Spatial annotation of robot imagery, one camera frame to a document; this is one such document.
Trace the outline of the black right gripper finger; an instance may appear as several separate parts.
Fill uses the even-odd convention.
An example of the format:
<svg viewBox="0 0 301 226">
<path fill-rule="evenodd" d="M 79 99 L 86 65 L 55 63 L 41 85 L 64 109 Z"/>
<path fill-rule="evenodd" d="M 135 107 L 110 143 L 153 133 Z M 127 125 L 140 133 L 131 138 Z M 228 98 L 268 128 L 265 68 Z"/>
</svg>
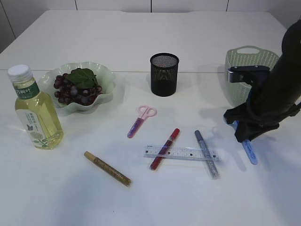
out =
<svg viewBox="0 0 301 226">
<path fill-rule="evenodd" d="M 235 137 L 238 142 L 242 143 L 245 140 L 252 141 L 268 131 L 270 131 L 270 126 L 260 126 L 258 124 L 249 125 L 244 121 L 237 121 Z"/>
</svg>

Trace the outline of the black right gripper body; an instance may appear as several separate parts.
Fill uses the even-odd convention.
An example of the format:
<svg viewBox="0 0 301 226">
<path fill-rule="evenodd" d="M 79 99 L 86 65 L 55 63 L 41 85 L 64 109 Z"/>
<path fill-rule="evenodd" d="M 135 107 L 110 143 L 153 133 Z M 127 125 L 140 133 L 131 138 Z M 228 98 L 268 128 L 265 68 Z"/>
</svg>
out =
<svg viewBox="0 0 301 226">
<path fill-rule="evenodd" d="M 281 109 L 268 111 L 267 113 L 256 113 L 255 107 L 244 103 L 238 107 L 225 112 L 224 118 L 228 124 L 237 121 L 237 132 L 255 132 L 279 125 L 287 117 L 296 115 L 296 104 L 293 104 L 282 113 Z"/>
</svg>

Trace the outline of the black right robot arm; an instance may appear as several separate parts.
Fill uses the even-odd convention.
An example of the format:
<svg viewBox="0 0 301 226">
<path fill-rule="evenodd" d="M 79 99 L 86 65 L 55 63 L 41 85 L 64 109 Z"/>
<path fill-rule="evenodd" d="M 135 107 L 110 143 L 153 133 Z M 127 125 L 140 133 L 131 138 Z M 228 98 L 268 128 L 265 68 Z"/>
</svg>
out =
<svg viewBox="0 0 301 226">
<path fill-rule="evenodd" d="M 237 121 L 238 142 L 253 140 L 279 128 L 287 117 L 294 117 L 301 105 L 301 22 L 291 25 L 282 40 L 282 55 L 273 69 L 266 66 L 233 66 L 227 71 L 231 83 L 251 85 L 247 100 L 225 112 L 227 124 Z"/>
</svg>

